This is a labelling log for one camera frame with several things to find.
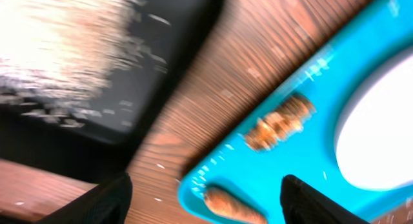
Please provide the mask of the large white plate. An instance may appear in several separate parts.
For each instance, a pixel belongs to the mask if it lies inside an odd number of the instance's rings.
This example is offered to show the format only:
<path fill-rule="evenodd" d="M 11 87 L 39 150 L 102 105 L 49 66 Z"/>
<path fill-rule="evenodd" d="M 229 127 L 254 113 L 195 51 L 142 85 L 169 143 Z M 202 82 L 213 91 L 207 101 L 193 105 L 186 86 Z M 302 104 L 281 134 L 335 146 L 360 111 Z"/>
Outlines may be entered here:
<path fill-rule="evenodd" d="M 412 48 L 384 62 L 351 95 L 336 126 L 335 155 L 357 188 L 412 184 Z"/>

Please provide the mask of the carrot piece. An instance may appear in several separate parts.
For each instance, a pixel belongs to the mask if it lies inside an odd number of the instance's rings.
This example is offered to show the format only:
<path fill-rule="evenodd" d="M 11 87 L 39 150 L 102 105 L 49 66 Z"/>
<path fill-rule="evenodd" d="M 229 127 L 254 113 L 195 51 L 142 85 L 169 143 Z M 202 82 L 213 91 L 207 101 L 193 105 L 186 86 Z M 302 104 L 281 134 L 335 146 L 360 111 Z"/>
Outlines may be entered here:
<path fill-rule="evenodd" d="M 268 220 L 262 213 L 223 189 L 208 188 L 203 195 L 203 200 L 215 215 L 243 223 L 268 224 Z"/>

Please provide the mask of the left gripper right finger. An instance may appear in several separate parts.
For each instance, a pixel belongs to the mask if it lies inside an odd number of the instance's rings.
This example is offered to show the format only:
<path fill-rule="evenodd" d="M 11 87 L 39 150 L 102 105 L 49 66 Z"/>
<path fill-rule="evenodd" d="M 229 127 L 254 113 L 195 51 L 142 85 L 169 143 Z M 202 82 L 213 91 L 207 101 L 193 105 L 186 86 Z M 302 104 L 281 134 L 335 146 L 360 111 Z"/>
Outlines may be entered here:
<path fill-rule="evenodd" d="M 281 181 L 280 204 L 286 224 L 368 224 L 291 174 Z"/>

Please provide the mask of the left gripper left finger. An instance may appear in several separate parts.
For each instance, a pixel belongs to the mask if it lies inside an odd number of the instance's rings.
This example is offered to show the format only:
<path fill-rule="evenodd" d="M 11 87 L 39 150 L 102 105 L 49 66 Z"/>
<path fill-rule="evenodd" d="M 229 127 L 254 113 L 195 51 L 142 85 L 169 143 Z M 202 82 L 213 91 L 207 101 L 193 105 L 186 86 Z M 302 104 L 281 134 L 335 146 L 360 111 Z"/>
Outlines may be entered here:
<path fill-rule="evenodd" d="M 130 176 L 122 172 L 98 184 L 38 224 L 124 224 L 132 200 Z"/>

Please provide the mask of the brown food scrap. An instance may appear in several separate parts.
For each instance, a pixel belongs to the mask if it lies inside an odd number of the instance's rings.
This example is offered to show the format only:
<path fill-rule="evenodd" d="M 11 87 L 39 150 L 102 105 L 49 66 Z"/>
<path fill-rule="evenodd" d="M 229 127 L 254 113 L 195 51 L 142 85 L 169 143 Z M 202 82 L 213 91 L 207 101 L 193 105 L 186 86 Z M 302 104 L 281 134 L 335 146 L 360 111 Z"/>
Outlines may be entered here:
<path fill-rule="evenodd" d="M 252 150 L 269 151 L 296 132 L 303 131 L 306 120 L 316 112 L 312 102 L 301 94 L 293 94 L 275 110 L 258 118 L 252 130 L 244 135 Z"/>

